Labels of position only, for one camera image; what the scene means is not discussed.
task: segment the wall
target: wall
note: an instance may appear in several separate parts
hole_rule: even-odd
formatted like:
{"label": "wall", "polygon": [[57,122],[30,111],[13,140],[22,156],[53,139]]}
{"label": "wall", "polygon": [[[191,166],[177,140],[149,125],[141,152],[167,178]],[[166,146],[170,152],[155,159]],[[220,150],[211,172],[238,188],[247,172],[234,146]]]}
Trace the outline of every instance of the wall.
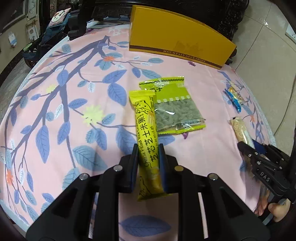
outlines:
{"label": "wall", "polygon": [[[0,73],[4,68],[9,64],[9,62],[28,44],[30,39],[28,36],[26,25],[36,21],[35,25],[38,33],[40,33],[40,24],[39,24],[39,1],[37,1],[37,15],[35,18],[30,19],[23,18],[22,20],[16,22],[10,28],[6,29],[0,35]],[[13,32],[17,40],[17,45],[12,48],[8,40],[8,34]]]}

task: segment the power strip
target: power strip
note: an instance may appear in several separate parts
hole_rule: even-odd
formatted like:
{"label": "power strip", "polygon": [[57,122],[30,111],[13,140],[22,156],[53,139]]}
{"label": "power strip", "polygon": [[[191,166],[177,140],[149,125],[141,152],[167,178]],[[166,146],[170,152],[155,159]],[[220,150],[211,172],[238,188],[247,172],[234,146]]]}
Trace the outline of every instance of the power strip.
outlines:
{"label": "power strip", "polygon": [[294,42],[296,43],[296,34],[294,30],[292,29],[291,25],[289,24],[286,30],[286,35]]}

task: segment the yellow snack package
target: yellow snack package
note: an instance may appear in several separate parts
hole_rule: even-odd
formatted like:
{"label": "yellow snack package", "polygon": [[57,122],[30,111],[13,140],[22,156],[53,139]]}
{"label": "yellow snack package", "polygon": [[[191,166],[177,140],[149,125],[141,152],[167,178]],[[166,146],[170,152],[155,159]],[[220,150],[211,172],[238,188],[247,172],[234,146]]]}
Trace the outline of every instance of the yellow snack package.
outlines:
{"label": "yellow snack package", "polygon": [[154,95],[154,90],[129,92],[136,113],[137,142],[140,156],[140,193],[138,201],[166,195],[161,185],[159,172]]}

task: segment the gray floor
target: gray floor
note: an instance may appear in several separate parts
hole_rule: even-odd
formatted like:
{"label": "gray floor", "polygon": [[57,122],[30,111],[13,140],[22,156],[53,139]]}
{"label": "gray floor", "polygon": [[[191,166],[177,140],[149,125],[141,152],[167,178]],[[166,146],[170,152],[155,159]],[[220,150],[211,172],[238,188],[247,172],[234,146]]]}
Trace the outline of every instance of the gray floor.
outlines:
{"label": "gray floor", "polygon": [[9,104],[14,97],[17,89],[28,75],[31,69],[22,59],[10,72],[4,83],[0,87],[0,123],[9,107]]}

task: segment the green snack bag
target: green snack bag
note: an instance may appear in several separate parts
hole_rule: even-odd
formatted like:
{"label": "green snack bag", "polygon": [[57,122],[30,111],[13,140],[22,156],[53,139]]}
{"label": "green snack bag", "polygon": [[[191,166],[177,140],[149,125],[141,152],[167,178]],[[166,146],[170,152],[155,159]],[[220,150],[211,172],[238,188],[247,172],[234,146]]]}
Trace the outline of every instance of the green snack bag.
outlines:
{"label": "green snack bag", "polygon": [[187,89],[184,77],[159,78],[140,82],[142,90],[154,90],[154,109],[158,134],[181,134],[204,128],[200,114]]}

